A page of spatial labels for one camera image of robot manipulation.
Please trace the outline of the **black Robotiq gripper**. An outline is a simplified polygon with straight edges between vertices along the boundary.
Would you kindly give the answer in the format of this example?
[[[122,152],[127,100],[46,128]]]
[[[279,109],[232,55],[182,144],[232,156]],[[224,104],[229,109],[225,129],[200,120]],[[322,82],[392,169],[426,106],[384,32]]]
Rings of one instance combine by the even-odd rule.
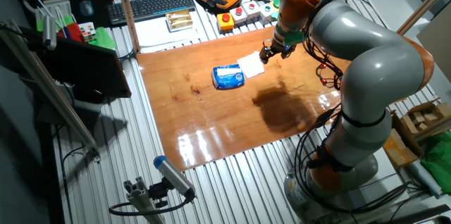
[[[259,59],[263,64],[267,64],[268,60],[280,54],[282,59],[288,58],[295,51],[295,45],[284,45],[272,39],[264,40],[264,47],[259,52]]]

